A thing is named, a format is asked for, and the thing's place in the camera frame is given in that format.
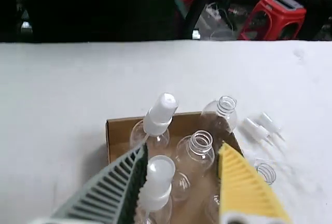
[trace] bottle neck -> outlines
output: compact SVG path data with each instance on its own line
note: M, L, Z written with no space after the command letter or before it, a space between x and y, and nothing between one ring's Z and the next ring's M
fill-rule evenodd
M217 114L224 116L231 114L235 107L237 106L237 101L229 96L222 96L217 103Z
M190 150L197 155L205 155L212 148L212 136L207 131L195 132L189 141Z

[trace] white plastic cap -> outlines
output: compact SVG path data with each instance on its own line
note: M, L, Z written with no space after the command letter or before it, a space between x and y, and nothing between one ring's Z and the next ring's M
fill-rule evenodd
M178 108L178 102L173 95L163 93L157 99L155 105L148 111L143 119L144 132L150 136L163 134Z
M162 209L169 200L175 164L167 156L150 158L146 182L140 192L140 205L148 212Z
M246 118L243 121L243 127L256 141L260 141L261 139L268 141L269 131L253 122L250 118Z
M273 120L265 112L263 112L259 116L259 123L271 133L280 132L280 128L273 122Z

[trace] plastic bottle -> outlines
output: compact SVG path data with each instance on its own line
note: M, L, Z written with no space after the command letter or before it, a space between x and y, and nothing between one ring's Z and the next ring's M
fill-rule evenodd
M160 95L144 119L134 126L130 134L130 148L146 141L150 158L165 154L170 142L168 126L177 107L178 102L173 95L169 93Z
M188 198L192 184L211 167L214 158L212 137L207 131L197 131L180 140L173 157L176 172L172 196L175 201Z
M200 128L211 133L213 149L218 154L223 140L237 126L237 101L230 96L222 96L219 101L210 102L200 116Z
M172 179L175 165L172 159L157 155L149 160L146 182L139 196L136 224L168 224L172 216Z
M220 208L220 186L209 195L205 206L204 212L206 217L212 224L219 223L219 208Z

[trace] cardboard box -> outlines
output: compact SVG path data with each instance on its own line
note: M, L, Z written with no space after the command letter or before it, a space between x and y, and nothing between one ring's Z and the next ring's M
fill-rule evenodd
M177 143L184 136L198 130L200 113L176 114L169 127L170 148L166 151L170 156ZM129 137L134 125L142 120L142 117L109 119L106 122L106 142L108 162L124 154L129 149ZM225 140L230 146L242 154L239 144L233 134ZM207 174L200 178L192 188L192 194L184 202L173 202L172 224L201 224L209 223L204 213L204 206L211 194L218 193L218 179L216 168L211 168Z

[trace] spray nozzle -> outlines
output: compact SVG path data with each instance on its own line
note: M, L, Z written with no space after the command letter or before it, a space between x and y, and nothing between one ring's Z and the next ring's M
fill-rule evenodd
M175 164L169 157L157 155L149 160L146 182L140 193L140 204L145 211L157 211L167 204L174 173Z
M178 102L173 95L170 93L160 95L143 119L145 133L150 136L163 134L172 122L172 117L177 108Z

